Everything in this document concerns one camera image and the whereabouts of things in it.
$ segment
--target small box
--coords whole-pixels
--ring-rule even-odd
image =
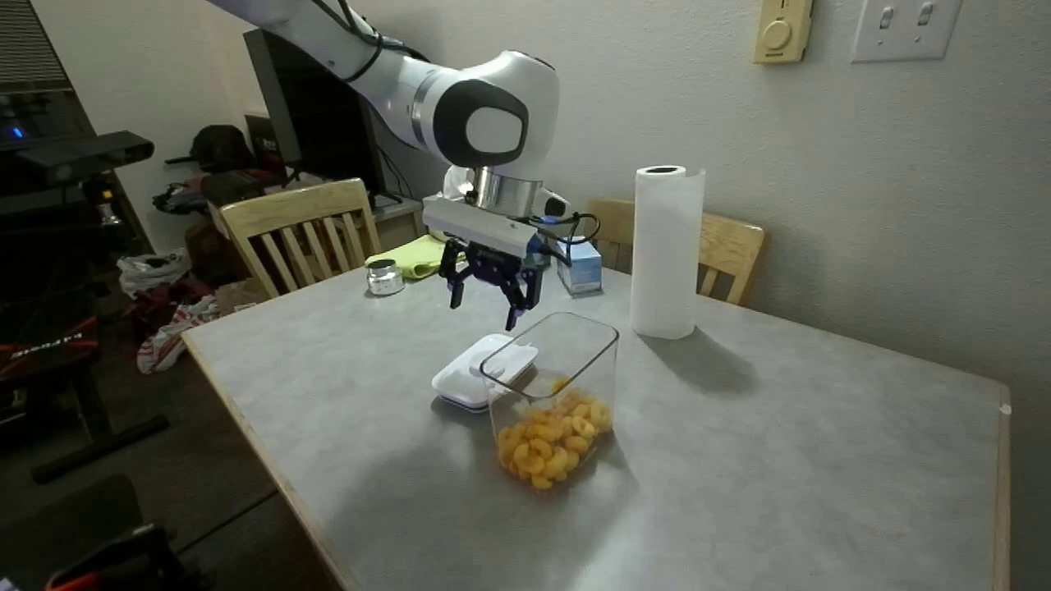
[[[600,291],[600,254],[585,237],[559,244],[559,254],[559,279],[572,296]]]

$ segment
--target white robot link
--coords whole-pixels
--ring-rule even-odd
[[[538,275],[553,257],[530,219],[554,132],[554,70],[526,53],[501,53],[473,70],[433,65],[376,34],[344,0],[214,3],[306,51],[364,95],[401,141],[478,174],[467,193],[427,196],[423,223],[449,237],[442,264],[449,307],[465,301],[465,279],[478,275],[504,290],[513,329],[538,301]]]

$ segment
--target floor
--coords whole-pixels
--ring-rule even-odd
[[[102,337],[96,378],[113,425],[165,414],[170,426],[40,485],[31,469],[84,445],[73,401],[56,393],[56,410],[34,432],[0,448],[0,530],[124,474],[144,519],[173,533],[173,547],[211,587],[338,587],[195,362],[183,356],[170,372],[144,378],[123,316],[104,322]]]

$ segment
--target clear plastic container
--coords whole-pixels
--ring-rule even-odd
[[[613,429],[622,331],[572,313],[530,324],[482,364],[501,465],[534,490],[572,480]]]

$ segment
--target white tissue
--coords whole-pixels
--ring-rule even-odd
[[[688,337],[696,313],[703,172],[653,163],[633,174],[632,329]]]

